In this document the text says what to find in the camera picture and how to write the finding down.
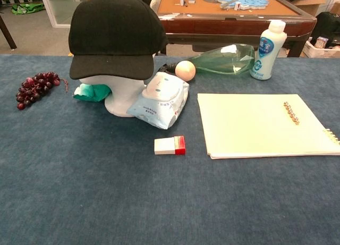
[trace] wet wipes pack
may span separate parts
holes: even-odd
[[[170,128],[188,98],[189,84],[165,72],[157,72],[127,113],[161,129]]]

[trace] ball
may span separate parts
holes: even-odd
[[[196,68],[195,66],[189,61],[181,61],[178,63],[175,69],[175,74],[180,79],[188,82],[195,77]]]

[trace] black baseball cap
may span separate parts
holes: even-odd
[[[140,0],[88,0],[74,11],[69,47],[70,77],[112,75],[145,80],[152,55],[168,41],[156,13]]]

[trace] notebook binding ring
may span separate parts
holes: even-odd
[[[340,145],[340,140],[335,136],[335,134],[330,129],[325,129],[324,132],[328,137],[334,142]]]
[[[284,102],[283,106],[286,108],[286,110],[288,112],[288,115],[291,117],[293,122],[296,125],[299,125],[300,124],[299,118],[295,115],[295,113],[293,112],[292,107],[289,105],[289,103],[288,102]]]

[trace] notebook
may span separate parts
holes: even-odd
[[[198,103],[212,159],[340,155],[338,139],[298,95],[198,94]]]

